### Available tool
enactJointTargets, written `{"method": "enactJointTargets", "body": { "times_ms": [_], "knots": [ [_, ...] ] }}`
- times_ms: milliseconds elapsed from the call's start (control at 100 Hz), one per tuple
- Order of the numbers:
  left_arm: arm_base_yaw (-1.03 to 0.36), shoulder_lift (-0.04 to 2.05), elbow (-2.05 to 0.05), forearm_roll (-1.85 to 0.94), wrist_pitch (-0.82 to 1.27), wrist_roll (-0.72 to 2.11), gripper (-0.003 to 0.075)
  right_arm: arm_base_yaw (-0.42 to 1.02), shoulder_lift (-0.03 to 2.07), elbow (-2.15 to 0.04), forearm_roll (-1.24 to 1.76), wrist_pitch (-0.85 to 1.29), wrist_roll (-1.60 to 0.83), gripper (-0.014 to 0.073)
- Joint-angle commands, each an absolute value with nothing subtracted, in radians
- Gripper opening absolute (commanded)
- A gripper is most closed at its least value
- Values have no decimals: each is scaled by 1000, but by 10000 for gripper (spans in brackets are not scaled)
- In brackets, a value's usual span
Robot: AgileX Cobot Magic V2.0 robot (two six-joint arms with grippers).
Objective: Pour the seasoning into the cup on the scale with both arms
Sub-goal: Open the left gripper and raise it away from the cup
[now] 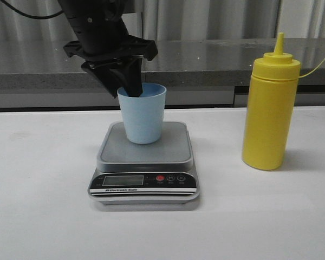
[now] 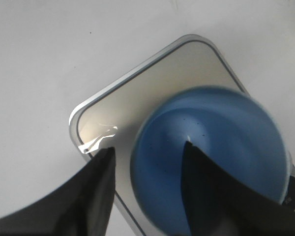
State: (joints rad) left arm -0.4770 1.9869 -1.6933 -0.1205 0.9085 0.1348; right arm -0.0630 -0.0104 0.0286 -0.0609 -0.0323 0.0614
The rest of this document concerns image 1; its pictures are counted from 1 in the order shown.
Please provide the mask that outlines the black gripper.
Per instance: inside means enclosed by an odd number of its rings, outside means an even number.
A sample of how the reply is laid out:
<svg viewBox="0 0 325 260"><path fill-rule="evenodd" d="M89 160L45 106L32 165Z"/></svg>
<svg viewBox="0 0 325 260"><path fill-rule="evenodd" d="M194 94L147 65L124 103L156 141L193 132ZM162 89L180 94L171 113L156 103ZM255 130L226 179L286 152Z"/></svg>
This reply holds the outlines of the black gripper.
<svg viewBox="0 0 325 260"><path fill-rule="evenodd" d="M143 92L141 58L151 61L158 54L154 40L128 33L122 20L124 13L123 10L65 11L77 40L67 43L64 51L69 57L76 55L86 60L81 69L106 88L113 98L118 96L119 88L130 97L139 97ZM128 58L116 67L114 63L103 63L124 57Z"/></svg>

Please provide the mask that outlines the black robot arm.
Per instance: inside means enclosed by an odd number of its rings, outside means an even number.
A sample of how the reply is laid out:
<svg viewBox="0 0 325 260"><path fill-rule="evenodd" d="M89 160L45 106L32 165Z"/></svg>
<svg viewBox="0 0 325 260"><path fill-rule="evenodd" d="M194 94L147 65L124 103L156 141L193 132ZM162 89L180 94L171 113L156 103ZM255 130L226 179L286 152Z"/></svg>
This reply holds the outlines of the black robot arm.
<svg viewBox="0 0 325 260"><path fill-rule="evenodd" d="M63 48L84 59L81 68L112 95L123 88L130 97L143 93L142 59L158 54L154 40L129 34L122 15L126 1L59 1L77 39Z"/></svg>

